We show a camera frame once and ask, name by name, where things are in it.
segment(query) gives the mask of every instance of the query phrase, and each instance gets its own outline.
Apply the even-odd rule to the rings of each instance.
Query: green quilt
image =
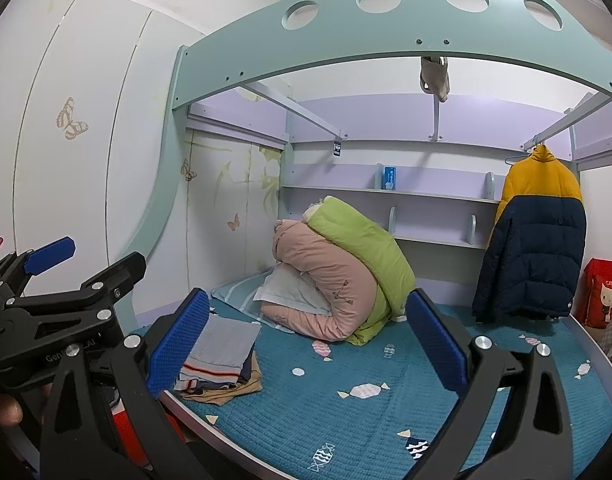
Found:
[[[392,235],[339,198],[327,196],[308,226],[360,260],[377,280],[368,319],[347,339],[364,345],[391,317],[404,314],[404,302],[415,288],[415,275]]]

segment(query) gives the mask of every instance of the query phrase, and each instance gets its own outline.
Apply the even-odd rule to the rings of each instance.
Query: yellow and navy jacket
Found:
[[[586,214],[577,179],[544,145],[508,171],[472,312],[567,316],[577,288]]]

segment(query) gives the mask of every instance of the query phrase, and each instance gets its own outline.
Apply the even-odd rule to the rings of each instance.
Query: striped pillow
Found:
[[[261,274],[256,274],[255,276],[248,276],[234,283],[218,286],[212,290],[211,294],[215,299],[221,300],[227,305],[236,308],[242,314],[252,319],[256,319],[282,332],[294,334],[289,328],[281,326],[264,316],[261,311],[262,302],[253,300],[253,296],[257,292],[257,289],[264,283],[264,280],[271,272],[273,272],[273,269],[265,270]]]

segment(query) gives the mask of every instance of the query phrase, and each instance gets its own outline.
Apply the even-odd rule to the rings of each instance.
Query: blue box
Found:
[[[395,190],[395,180],[397,177],[397,168],[394,166],[384,166],[384,182],[382,183],[382,189],[389,191]]]

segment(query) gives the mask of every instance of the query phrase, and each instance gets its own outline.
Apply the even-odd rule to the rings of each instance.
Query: stack of folded clothes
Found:
[[[262,389],[254,344],[261,325],[211,314],[179,372],[174,390],[188,400],[223,406]]]

